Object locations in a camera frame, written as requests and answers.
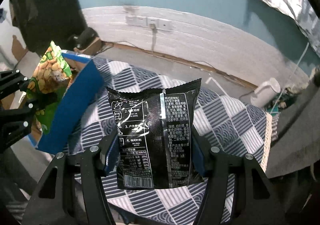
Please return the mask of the black round device on floor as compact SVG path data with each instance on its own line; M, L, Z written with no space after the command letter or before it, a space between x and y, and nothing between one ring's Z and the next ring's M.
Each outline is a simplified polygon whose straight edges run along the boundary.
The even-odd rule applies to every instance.
M68 38L67 44L79 50L86 49L98 37L97 32L87 27L80 35L73 34Z

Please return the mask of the green peanut snack bag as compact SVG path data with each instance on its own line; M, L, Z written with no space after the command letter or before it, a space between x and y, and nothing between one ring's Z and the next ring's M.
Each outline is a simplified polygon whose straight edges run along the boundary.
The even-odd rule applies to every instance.
M65 94L71 77L71 68L63 58L61 48L54 41L51 41L31 77L31 80L34 81L34 89L27 92L27 94L51 92L57 94L57 102L35 113L37 122L44 134L50 131L55 111Z

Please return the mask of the white wall socket strip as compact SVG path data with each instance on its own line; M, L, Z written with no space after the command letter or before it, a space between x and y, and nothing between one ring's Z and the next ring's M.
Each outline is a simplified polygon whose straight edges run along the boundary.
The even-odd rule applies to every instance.
M172 31L172 21L163 18L127 15L125 21L130 26Z

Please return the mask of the black snack bag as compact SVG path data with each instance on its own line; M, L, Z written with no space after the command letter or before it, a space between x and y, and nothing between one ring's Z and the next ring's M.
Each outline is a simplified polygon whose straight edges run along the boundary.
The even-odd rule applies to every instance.
M107 89L118 132L118 188L173 189L203 181L191 133L200 88L201 79L138 93Z

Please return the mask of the white electric kettle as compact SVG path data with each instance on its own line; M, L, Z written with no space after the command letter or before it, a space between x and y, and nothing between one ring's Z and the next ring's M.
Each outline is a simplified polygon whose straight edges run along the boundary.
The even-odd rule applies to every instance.
M281 86L275 78L270 78L260 84L250 97L250 102L255 107L266 106L276 95L281 92Z

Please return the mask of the blue cardboard box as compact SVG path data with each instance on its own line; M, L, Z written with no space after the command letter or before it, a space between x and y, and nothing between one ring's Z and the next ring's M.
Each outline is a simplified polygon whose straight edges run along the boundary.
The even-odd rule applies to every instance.
M81 119L97 92L104 86L104 81L95 67L93 58L72 51L62 51L64 59L79 62L84 67L67 88L52 121L49 133L43 134L36 148L50 154L56 154L65 147L68 137Z

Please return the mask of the dark curtain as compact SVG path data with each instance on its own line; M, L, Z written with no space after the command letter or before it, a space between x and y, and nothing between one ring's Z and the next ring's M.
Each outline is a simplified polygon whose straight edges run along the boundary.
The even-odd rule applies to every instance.
M78 0L10 0L15 15L14 25L20 29L29 51L43 55L54 41L62 49L73 50L75 36L87 24Z

